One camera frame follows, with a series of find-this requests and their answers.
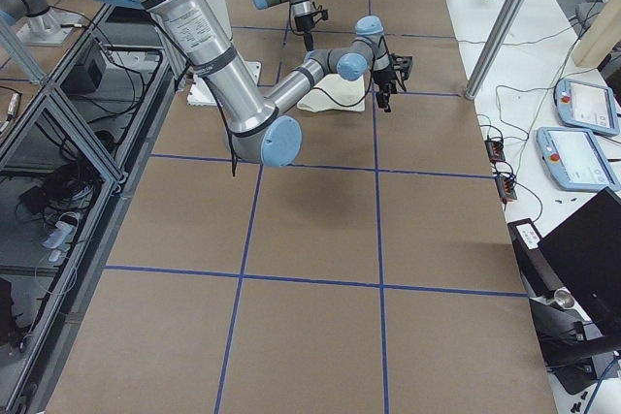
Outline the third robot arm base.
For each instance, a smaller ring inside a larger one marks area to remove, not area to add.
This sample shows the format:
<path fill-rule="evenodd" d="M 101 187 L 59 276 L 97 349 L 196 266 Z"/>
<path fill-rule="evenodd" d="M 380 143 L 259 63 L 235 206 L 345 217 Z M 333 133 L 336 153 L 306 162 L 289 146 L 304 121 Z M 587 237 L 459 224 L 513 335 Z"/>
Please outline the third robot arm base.
<path fill-rule="evenodd" d="M 1 0 L 1 19 L 29 46 L 60 46 L 82 25 L 82 16 L 52 7 L 47 0 Z"/>

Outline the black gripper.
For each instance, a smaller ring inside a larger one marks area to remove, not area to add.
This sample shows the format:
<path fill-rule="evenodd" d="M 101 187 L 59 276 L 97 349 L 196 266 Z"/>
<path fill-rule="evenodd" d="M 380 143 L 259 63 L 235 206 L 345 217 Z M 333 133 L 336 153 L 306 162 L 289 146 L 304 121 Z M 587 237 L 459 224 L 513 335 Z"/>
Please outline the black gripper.
<path fill-rule="evenodd" d="M 398 89 L 407 91 L 406 81 L 409 79 L 413 67 L 411 55 L 397 55 L 388 52 L 385 55 L 386 63 L 375 65 L 373 68 L 373 81 L 378 88 L 376 92 L 377 106 L 384 112 L 392 112 L 390 107 L 391 94 L 396 94 Z"/>
<path fill-rule="evenodd" d="M 294 26 L 292 32 L 298 36 L 303 36 L 306 51 L 313 51 L 313 37 L 311 31 L 318 22 L 327 21 L 328 19 L 329 11 L 324 8 L 318 8 L 309 13 L 295 15 L 293 17 Z"/>

